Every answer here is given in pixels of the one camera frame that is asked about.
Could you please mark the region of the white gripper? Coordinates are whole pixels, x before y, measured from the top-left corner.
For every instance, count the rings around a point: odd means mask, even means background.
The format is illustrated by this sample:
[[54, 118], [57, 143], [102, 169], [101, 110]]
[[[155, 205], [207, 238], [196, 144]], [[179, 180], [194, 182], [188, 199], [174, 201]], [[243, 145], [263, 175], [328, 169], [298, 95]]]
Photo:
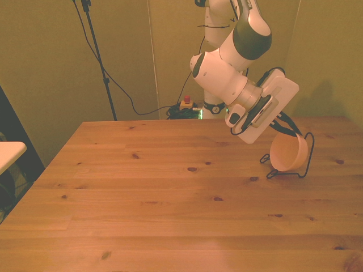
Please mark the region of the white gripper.
[[[292, 137], [302, 133], [293, 120], [282, 110], [299, 91], [298, 84], [286, 78], [280, 70], [273, 70], [258, 88], [262, 91], [256, 104], [237, 123], [237, 136], [248, 144], [254, 143], [262, 132], [271, 124], [279, 133]], [[275, 118], [285, 122], [289, 128], [272, 122]]]

